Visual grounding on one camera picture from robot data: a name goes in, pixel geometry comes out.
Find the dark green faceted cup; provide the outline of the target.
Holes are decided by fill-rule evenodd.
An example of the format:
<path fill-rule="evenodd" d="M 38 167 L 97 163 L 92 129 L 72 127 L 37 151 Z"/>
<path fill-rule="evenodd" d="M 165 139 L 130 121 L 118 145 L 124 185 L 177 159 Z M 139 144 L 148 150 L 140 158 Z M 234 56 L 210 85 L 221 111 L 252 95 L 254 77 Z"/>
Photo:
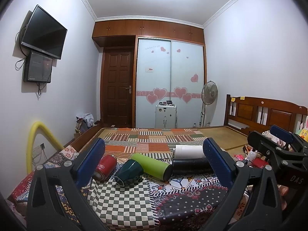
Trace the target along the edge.
<path fill-rule="evenodd" d="M 114 180 L 119 186 L 125 187 L 130 185 L 135 180 L 141 178 L 143 173 L 144 170 L 141 164 L 135 160 L 129 159 L 115 173 Z"/>

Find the yellow plush toy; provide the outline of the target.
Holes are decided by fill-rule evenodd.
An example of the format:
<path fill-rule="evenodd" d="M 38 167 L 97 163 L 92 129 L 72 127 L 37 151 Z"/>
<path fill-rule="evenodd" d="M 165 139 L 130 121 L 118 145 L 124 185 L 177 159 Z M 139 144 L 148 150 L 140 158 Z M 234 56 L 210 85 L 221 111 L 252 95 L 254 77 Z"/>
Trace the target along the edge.
<path fill-rule="evenodd" d="M 306 142 L 308 142 L 307 122 L 305 122 L 304 124 L 300 124 L 300 129 L 296 131 L 296 134 L 299 135 Z"/>

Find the red thermos bottle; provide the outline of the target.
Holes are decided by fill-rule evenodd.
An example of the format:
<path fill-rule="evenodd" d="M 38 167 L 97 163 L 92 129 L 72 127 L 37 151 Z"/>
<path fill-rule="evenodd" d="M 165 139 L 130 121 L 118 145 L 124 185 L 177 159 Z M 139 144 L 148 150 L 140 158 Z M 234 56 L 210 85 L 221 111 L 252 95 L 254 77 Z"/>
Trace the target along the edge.
<path fill-rule="evenodd" d="M 97 168 L 93 173 L 93 178 L 100 182 L 104 182 L 114 171 L 116 165 L 117 159 L 114 155 L 104 156 L 97 165 Z"/>

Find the wooden bed headboard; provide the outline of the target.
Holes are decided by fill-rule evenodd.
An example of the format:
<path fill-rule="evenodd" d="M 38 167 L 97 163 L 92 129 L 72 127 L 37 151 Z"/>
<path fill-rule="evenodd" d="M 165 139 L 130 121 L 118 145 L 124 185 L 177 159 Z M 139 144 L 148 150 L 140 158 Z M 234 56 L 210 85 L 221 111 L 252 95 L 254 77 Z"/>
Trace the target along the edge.
<path fill-rule="evenodd" d="M 305 106 L 288 101 L 228 94 L 223 125 L 245 135 L 254 130 L 265 132 L 273 125 L 296 132 L 306 116 Z"/>

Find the black tumbler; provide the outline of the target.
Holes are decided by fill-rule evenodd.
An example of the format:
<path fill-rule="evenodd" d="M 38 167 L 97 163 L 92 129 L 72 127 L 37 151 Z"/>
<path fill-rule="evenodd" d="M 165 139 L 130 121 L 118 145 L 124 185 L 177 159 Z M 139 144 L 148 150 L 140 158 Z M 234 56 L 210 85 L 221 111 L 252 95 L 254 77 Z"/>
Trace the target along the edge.
<path fill-rule="evenodd" d="M 174 159 L 173 175 L 192 175 L 192 174 L 213 174 L 213 169 L 208 160 L 198 159 Z"/>

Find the green white checkered cloth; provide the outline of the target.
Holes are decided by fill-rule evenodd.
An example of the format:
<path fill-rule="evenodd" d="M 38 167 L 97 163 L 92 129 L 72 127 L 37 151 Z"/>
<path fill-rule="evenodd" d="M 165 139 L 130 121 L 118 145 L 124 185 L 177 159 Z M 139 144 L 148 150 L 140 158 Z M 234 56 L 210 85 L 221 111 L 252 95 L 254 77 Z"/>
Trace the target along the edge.
<path fill-rule="evenodd" d="M 93 180 L 87 199 L 109 230 L 159 230 L 154 202 L 159 186 L 149 175 L 124 187 L 113 177 L 105 182 Z"/>

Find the patchwork bed sheet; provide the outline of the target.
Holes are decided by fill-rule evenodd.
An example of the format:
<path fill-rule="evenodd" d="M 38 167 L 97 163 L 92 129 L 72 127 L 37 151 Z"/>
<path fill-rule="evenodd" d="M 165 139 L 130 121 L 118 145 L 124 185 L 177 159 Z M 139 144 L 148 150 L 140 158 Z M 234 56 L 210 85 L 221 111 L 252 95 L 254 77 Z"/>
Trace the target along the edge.
<path fill-rule="evenodd" d="M 121 168 L 133 153 L 172 163 L 176 145 L 202 145 L 208 137 L 231 156 L 241 153 L 247 143 L 245 135 L 228 127 L 165 130 L 103 128 L 95 136 L 104 140 L 105 154 L 116 157 L 116 169 Z M 214 174 L 172 176 L 168 181 L 154 179 L 160 184 L 154 198 L 159 230 L 200 229 L 227 192 Z M 81 189 L 86 199 L 92 181 Z"/>

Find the white tumbler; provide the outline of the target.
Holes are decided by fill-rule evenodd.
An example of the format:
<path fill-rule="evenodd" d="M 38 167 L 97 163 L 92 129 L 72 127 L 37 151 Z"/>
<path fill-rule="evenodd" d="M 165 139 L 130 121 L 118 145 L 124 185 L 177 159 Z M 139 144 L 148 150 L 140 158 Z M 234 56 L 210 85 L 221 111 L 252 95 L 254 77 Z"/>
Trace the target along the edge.
<path fill-rule="evenodd" d="M 175 159 L 199 159 L 204 157 L 201 145 L 176 145 L 174 149 Z"/>

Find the standing electric fan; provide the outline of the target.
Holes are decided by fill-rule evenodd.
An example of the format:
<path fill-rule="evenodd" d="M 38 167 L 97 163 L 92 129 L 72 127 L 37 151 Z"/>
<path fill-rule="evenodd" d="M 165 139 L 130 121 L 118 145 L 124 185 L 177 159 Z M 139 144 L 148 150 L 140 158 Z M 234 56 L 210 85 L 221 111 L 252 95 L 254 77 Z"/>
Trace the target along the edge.
<path fill-rule="evenodd" d="M 209 82 L 206 82 L 201 92 L 201 100 L 203 104 L 200 112 L 199 127 L 205 126 L 206 106 L 212 105 L 212 103 L 215 102 L 217 96 L 218 88 L 216 83 L 211 80 Z"/>

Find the lime green tumbler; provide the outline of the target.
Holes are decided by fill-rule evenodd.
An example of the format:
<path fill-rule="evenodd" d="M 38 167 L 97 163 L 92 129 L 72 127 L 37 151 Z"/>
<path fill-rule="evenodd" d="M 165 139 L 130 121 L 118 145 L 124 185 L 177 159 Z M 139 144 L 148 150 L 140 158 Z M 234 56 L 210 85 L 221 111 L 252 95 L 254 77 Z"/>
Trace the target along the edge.
<path fill-rule="evenodd" d="M 168 181 L 173 173 L 173 165 L 156 160 L 140 153 L 134 153 L 130 155 L 131 160 L 138 162 L 144 172 L 158 180 Z"/>

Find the frosted sliding wardrobe with hearts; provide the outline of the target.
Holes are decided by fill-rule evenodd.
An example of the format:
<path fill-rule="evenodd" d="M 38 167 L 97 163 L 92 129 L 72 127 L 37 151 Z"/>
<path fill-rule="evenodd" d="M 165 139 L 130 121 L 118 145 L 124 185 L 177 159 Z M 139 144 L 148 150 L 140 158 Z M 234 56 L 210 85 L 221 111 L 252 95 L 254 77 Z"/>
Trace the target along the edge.
<path fill-rule="evenodd" d="M 202 45 L 172 40 L 138 40 L 135 126 L 155 128 L 160 102 L 177 106 L 177 128 L 198 127 L 205 83 Z"/>

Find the overhead wooden cabinets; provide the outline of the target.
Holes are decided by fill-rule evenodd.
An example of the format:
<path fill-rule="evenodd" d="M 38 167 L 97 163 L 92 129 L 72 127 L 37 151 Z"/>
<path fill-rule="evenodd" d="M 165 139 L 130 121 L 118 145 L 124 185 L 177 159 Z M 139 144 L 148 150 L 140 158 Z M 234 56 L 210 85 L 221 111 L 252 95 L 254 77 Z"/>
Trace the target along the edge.
<path fill-rule="evenodd" d="M 122 19 L 95 23 L 92 39 L 100 47 L 132 46 L 136 36 L 204 44 L 202 28 L 158 20 Z"/>

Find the wall power socket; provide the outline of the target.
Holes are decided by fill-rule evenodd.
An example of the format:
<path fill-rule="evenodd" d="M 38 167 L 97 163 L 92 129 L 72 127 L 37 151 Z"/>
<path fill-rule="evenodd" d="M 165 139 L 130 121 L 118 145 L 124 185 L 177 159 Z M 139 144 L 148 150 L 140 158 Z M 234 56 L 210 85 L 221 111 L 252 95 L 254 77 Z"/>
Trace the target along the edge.
<path fill-rule="evenodd" d="M 45 145 L 44 143 L 36 146 L 35 148 L 32 149 L 32 158 L 35 159 L 37 157 L 45 157 L 46 158 L 46 153 L 45 153 Z"/>

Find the black wall box monitor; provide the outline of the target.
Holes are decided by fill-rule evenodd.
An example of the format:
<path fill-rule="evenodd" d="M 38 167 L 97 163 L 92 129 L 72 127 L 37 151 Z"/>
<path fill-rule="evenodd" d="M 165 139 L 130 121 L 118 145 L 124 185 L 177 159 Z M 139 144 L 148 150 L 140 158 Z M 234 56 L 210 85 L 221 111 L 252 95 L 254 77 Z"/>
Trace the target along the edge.
<path fill-rule="evenodd" d="M 23 69 L 23 81 L 48 84 L 51 82 L 53 59 L 30 51 Z"/>

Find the wall mounted black television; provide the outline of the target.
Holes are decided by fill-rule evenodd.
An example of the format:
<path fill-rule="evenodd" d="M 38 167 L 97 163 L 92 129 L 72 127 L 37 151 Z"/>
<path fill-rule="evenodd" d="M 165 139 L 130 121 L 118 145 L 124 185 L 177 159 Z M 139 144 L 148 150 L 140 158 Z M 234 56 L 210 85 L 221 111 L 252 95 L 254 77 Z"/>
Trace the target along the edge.
<path fill-rule="evenodd" d="M 67 29 L 37 5 L 26 25 L 21 45 L 61 59 Z"/>

